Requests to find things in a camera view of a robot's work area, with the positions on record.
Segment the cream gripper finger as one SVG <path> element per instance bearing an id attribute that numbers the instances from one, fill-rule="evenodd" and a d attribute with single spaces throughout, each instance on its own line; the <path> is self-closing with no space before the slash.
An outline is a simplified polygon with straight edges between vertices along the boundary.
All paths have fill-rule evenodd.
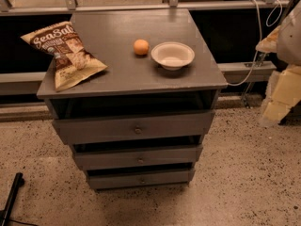
<path id="1" fill-rule="evenodd" d="M 277 51 L 277 39 L 280 26 L 276 27 L 266 38 L 256 45 L 256 50 L 265 54 Z"/>
<path id="2" fill-rule="evenodd" d="M 301 102 L 301 66 L 289 65 L 284 71 L 272 72 L 261 103 L 260 126 L 280 123 Z"/>

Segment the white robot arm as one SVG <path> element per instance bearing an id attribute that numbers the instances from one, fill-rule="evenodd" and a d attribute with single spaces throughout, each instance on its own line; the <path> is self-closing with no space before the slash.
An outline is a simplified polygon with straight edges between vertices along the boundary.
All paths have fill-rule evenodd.
<path id="1" fill-rule="evenodd" d="M 281 73 L 272 72 L 268 81 L 260 117 L 261 126 L 268 127 L 278 124 L 301 102 L 301 1 L 256 50 L 275 53 L 288 64 Z"/>

